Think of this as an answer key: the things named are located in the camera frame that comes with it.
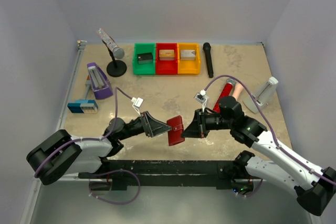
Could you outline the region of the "red leather card holder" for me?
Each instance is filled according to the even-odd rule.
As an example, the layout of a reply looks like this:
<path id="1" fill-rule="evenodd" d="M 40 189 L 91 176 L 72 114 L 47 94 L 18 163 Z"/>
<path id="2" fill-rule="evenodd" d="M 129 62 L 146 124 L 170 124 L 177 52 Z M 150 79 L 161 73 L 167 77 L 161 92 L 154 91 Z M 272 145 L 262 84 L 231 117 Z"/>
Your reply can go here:
<path id="1" fill-rule="evenodd" d="M 183 119 L 180 115 L 167 120 L 167 125 L 171 127 L 168 131 L 168 144 L 169 146 L 177 145 L 185 141 L 182 137 L 184 131 Z"/>

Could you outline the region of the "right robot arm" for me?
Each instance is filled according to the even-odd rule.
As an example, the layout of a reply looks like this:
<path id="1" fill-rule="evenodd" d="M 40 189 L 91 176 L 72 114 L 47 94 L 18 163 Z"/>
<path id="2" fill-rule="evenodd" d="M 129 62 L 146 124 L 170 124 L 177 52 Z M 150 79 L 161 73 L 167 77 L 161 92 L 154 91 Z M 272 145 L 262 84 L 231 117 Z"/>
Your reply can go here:
<path id="1" fill-rule="evenodd" d="M 320 216 L 335 195 L 335 169 L 322 168 L 303 158 L 279 141 L 271 127 L 244 114 L 232 96 L 223 97 L 219 112 L 208 108 L 195 110 L 183 138 L 205 138 L 211 130 L 229 130 L 234 140 L 265 155 L 263 161 L 249 154 L 235 163 L 240 178 L 259 177 L 281 187 L 296 197 L 298 204 L 312 215 Z"/>

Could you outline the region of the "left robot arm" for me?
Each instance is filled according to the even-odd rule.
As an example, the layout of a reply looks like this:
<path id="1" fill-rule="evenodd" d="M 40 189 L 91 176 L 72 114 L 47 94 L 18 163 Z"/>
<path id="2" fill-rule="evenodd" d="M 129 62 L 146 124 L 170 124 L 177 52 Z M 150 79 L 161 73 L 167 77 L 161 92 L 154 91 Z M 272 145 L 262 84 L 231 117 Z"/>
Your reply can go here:
<path id="1" fill-rule="evenodd" d="M 124 147 L 122 140 L 142 133 L 155 137 L 171 129 L 145 111 L 128 123 L 121 118 L 112 119 L 100 137 L 79 137 L 64 129 L 58 130 L 30 151 L 26 160 L 35 172 L 34 177 L 43 185 L 71 173 L 91 173 L 103 178 L 109 171 L 103 159 L 119 153 Z"/>

